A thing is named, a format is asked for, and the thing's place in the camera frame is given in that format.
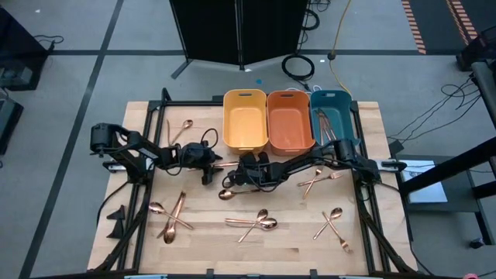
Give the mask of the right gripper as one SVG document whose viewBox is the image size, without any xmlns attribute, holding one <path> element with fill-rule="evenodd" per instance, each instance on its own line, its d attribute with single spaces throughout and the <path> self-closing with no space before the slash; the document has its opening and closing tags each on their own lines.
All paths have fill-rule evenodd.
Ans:
<svg viewBox="0 0 496 279">
<path fill-rule="evenodd" d="M 239 157 L 239 164 L 243 167 L 232 171 L 233 184 L 253 184 L 260 190 L 275 190 L 280 184 L 281 163 L 258 164 L 255 154 L 247 152 Z"/>
</svg>

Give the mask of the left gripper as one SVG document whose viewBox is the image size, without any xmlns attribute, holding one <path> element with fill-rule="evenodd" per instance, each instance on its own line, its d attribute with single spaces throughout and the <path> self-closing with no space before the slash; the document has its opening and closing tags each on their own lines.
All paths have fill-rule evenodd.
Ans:
<svg viewBox="0 0 496 279">
<path fill-rule="evenodd" d="M 212 148 L 208 146 L 208 141 L 188 143 L 179 151 L 180 167 L 201 169 L 203 172 L 201 183 L 203 185 L 212 183 L 213 176 L 223 170 L 222 167 L 210 165 L 216 160 L 222 159 L 223 157 L 215 154 Z"/>
</svg>

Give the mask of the long silver spoon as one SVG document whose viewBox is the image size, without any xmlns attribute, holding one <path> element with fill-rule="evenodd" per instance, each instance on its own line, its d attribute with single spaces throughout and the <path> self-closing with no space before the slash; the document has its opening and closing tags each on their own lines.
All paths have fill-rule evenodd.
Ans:
<svg viewBox="0 0 496 279">
<path fill-rule="evenodd" d="M 243 224 L 228 224 L 230 226 L 234 226 L 234 225 L 243 225 Z M 273 219 L 273 218 L 265 218 L 263 221 L 260 222 L 259 225 L 257 225 L 256 227 L 257 228 L 260 228 L 264 231 L 270 231 L 270 230 L 273 230 L 273 229 L 276 229 L 278 226 L 278 223 L 277 223 L 277 220 L 276 219 Z"/>
</svg>

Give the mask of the yellow plastic bin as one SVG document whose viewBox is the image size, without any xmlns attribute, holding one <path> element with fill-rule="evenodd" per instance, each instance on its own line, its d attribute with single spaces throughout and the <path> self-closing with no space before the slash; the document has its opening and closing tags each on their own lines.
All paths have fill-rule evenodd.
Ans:
<svg viewBox="0 0 496 279">
<path fill-rule="evenodd" d="M 231 153 L 259 153 L 268 143 L 267 94 L 233 89 L 223 97 L 223 142 Z"/>
</svg>

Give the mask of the orange plastic bin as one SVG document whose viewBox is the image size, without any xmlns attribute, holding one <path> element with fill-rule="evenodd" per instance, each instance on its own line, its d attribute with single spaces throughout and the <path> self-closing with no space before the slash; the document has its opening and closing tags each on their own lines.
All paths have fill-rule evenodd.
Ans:
<svg viewBox="0 0 496 279">
<path fill-rule="evenodd" d="M 267 97 L 268 137 L 272 153 L 297 156 L 315 145 L 309 96 L 303 91 L 273 91 Z"/>
</svg>

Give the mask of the black triangular spare finger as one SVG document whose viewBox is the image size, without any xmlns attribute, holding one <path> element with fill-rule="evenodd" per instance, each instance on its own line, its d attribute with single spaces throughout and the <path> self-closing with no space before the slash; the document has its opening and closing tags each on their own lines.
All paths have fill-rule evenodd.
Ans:
<svg viewBox="0 0 496 279">
<path fill-rule="evenodd" d="M 125 206 L 120 205 L 120 207 L 113 213 L 106 216 L 108 220 L 124 220 L 126 218 Z"/>
<path fill-rule="evenodd" d="M 112 231 L 107 235 L 109 239 L 121 239 L 124 235 L 122 220 L 116 220 Z"/>
</svg>

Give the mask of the teal plastic bin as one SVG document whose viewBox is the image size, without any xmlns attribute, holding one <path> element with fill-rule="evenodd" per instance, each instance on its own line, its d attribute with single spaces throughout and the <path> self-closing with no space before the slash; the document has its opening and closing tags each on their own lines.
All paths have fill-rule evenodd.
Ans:
<svg viewBox="0 0 496 279">
<path fill-rule="evenodd" d="M 312 132 L 318 145 L 320 145 L 318 111 L 323 111 L 329 117 L 338 140 L 351 140 L 355 146 L 360 144 L 360 139 L 357 139 L 354 135 L 350 114 L 351 102 L 351 96 L 345 91 L 320 90 L 315 91 L 310 95 L 309 108 L 311 113 Z M 328 143 L 329 139 L 325 134 L 324 137 L 325 143 Z"/>
</svg>

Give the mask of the black folding partition screen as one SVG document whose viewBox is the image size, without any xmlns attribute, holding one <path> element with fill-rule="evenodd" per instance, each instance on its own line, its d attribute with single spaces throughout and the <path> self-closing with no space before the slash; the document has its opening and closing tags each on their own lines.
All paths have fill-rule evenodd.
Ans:
<svg viewBox="0 0 496 279">
<path fill-rule="evenodd" d="M 244 70 L 295 53 L 309 0 L 169 0 L 187 60 Z"/>
</svg>

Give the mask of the white paper sheet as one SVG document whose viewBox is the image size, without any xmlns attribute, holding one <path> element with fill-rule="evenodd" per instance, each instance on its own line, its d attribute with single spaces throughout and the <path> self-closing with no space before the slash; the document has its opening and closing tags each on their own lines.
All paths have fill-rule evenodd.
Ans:
<svg viewBox="0 0 496 279">
<path fill-rule="evenodd" d="M 436 166 L 432 160 L 401 160 L 401 162 L 407 165 L 401 172 L 403 181 L 409 181 Z M 410 193 L 408 202 L 410 204 L 445 203 L 448 202 L 448 199 L 442 183 L 436 182 L 426 188 Z"/>
</svg>

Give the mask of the black diagonal metal beam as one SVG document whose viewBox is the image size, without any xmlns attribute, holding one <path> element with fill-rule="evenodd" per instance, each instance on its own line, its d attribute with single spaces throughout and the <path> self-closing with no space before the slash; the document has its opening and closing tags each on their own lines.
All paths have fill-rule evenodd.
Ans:
<svg viewBox="0 0 496 279">
<path fill-rule="evenodd" d="M 456 156 L 402 184 L 400 193 L 408 195 L 431 184 L 446 180 L 496 157 L 496 137 Z"/>
</svg>

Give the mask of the grey equipment box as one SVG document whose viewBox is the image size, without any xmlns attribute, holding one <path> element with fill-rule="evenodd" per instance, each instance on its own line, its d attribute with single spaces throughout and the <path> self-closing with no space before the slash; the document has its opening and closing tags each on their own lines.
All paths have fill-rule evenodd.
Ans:
<svg viewBox="0 0 496 279">
<path fill-rule="evenodd" d="M 10 98 L 0 99 L 0 155 L 5 154 L 23 109 L 22 105 Z"/>
</svg>

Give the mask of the dark grey side table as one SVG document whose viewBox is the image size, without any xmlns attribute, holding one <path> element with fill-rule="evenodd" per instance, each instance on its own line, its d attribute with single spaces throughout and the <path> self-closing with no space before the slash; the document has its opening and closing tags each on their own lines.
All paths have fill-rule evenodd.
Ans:
<svg viewBox="0 0 496 279">
<path fill-rule="evenodd" d="M 425 155 L 397 155 L 398 160 L 432 160 L 435 165 L 441 164 L 452 157 Z M 478 238 L 483 238 L 485 245 L 496 245 L 496 234 L 489 226 L 489 221 L 483 210 L 481 199 L 496 196 L 496 185 L 490 183 L 476 186 L 471 170 L 465 170 L 453 177 L 440 181 L 443 185 L 448 202 L 410 204 L 408 197 L 403 198 L 406 211 L 410 212 L 444 212 L 444 213 L 474 213 L 480 231 Z M 404 182 L 401 174 L 396 174 L 398 183 Z"/>
</svg>

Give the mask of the black cabinet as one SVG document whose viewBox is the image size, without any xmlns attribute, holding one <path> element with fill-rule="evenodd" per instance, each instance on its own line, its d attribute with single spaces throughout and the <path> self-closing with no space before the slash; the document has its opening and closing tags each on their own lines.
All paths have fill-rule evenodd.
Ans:
<svg viewBox="0 0 496 279">
<path fill-rule="evenodd" d="M 37 88 L 49 51 L 0 6 L 0 88 Z"/>
</svg>

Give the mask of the grey metal pole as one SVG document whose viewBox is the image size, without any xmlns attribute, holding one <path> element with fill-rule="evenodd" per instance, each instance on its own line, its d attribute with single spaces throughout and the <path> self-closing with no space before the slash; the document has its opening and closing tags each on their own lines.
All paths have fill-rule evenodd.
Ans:
<svg viewBox="0 0 496 279">
<path fill-rule="evenodd" d="M 487 112 L 496 129 L 496 68 L 489 66 L 486 62 L 472 63 L 471 68 Z"/>
</svg>

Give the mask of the black metal table frame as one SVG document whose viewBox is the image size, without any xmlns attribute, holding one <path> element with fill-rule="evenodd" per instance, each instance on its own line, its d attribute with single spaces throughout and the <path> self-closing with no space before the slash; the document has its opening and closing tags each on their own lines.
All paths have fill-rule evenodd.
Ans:
<svg viewBox="0 0 496 279">
<path fill-rule="evenodd" d="M 386 160 L 390 152 L 378 104 L 353 102 L 351 118 L 354 135 L 360 144 L 356 151 L 372 160 Z M 195 102 L 173 101 L 168 96 L 159 101 L 131 102 L 122 126 L 137 131 L 160 147 L 181 129 L 186 119 L 193 126 L 185 130 L 175 144 L 208 141 L 215 154 L 223 157 L 214 164 L 234 161 L 240 154 L 231 153 L 223 142 L 223 99 Z M 222 170 L 212 183 L 202 184 L 202 170 L 152 168 L 146 184 L 132 183 L 127 172 L 113 175 L 108 189 L 117 195 L 113 208 L 127 204 L 126 232 L 117 243 L 105 238 L 111 229 L 107 219 L 98 221 L 87 277 L 127 279 L 145 277 L 175 278 L 355 278 L 415 279 L 418 271 L 412 255 L 405 211 L 398 193 L 394 173 L 380 172 L 381 179 L 363 181 L 355 170 L 332 170 L 324 167 L 320 177 L 340 173 L 334 180 L 315 182 L 303 199 L 317 166 L 291 175 L 274 191 L 240 195 L 228 201 L 219 199 L 228 174 Z M 179 222 L 152 213 L 148 205 L 160 203 Z M 224 219 L 257 219 L 261 209 L 267 218 L 277 220 L 276 229 L 230 226 Z M 326 223 L 322 212 L 330 215 L 334 208 L 343 214 L 332 222 L 348 242 L 353 253 L 346 253 L 336 234 L 327 226 L 316 239 L 313 236 Z"/>
</svg>

